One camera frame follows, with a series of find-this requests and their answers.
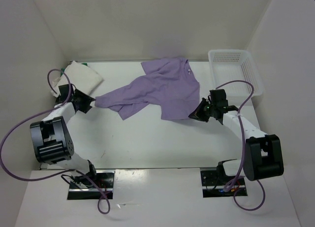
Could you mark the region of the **lavender t shirt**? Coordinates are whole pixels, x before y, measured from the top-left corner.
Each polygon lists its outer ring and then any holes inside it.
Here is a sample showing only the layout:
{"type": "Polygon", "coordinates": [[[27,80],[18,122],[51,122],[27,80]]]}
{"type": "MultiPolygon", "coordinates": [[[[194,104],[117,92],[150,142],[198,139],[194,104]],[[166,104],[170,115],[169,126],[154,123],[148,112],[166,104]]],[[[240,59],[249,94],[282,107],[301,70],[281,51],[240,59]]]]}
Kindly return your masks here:
{"type": "Polygon", "coordinates": [[[200,84],[186,58],[142,62],[145,74],[130,84],[95,98],[95,106],[125,120],[149,104],[159,105],[161,119],[185,120],[199,105],[200,84]]]}

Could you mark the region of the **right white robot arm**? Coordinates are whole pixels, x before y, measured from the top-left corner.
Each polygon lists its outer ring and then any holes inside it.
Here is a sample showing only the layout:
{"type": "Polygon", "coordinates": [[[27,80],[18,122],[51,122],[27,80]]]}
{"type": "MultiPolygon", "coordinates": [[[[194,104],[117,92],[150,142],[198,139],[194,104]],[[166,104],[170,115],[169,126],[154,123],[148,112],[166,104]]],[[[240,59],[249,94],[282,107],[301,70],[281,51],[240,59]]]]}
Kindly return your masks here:
{"type": "Polygon", "coordinates": [[[242,142],[242,154],[235,177],[244,174],[250,181],[281,176],[284,173],[284,163],[281,142],[278,136],[267,134],[239,112],[227,101],[209,102],[203,98],[189,118],[208,122],[216,119],[230,129],[242,142]]]}

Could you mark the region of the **white t shirt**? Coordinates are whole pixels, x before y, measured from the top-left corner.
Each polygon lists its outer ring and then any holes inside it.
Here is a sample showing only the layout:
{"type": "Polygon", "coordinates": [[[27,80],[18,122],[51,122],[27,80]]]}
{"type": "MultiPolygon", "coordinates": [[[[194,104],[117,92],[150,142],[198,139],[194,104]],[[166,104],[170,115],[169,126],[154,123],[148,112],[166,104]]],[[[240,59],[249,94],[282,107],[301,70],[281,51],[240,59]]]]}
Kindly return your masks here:
{"type": "MultiPolygon", "coordinates": [[[[84,64],[77,63],[76,61],[72,61],[64,71],[75,88],[86,95],[90,95],[91,92],[103,81],[102,76],[94,69],[91,69],[84,64]]],[[[52,82],[51,94],[54,97],[58,97],[60,94],[59,86],[65,84],[68,84],[68,81],[64,75],[55,79],[52,82]]]]}

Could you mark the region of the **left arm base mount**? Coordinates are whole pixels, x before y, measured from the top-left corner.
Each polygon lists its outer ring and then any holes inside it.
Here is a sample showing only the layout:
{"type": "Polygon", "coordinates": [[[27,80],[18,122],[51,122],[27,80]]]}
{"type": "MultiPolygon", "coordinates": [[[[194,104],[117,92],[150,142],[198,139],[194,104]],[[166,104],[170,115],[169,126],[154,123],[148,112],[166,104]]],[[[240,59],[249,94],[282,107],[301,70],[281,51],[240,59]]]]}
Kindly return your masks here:
{"type": "MultiPolygon", "coordinates": [[[[115,171],[97,170],[94,183],[106,194],[109,200],[113,199],[115,171]]],[[[70,175],[64,175],[63,178],[68,182],[69,189],[67,200],[97,200],[101,193],[87,179],[74,181],[70,175]]]]}

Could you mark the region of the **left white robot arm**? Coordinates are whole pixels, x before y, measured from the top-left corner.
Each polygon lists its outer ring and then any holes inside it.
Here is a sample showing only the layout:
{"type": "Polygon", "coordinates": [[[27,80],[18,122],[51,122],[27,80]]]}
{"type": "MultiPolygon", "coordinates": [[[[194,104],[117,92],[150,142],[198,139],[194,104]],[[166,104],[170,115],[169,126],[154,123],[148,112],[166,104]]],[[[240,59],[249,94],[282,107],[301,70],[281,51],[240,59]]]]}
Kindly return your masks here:
{"type": "Polygon", "coordinates": [[[54,110],[43,120],[30,125],[31,139],[38,162],[56,165],[73,173],[73,181],[86,187],[94,187],[98,174],[91,161],[74,151],[74,143],[67,123],[76,112],[87,113],[94,98],[76,89],[74,85],[59,86],[60,95],[54,110]]]}

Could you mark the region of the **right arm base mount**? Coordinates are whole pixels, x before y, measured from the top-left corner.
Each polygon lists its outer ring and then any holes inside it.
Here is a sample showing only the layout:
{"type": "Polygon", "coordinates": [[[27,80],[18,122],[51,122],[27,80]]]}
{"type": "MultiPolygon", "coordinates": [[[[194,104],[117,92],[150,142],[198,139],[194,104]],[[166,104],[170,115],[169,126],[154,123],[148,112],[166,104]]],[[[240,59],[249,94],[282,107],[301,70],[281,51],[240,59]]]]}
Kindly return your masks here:
{"type": "Polygon", "coordinates": [[[247,189],[244,178],[239,178],[232,189],[228,192],[223,190],[225,184],[234,178],[234,176],[226,176],[223,172],[218,171],[215,167],[201,169],[201,185],[203,198],[211,197],[233,197],[247,196],[247,189]]]}

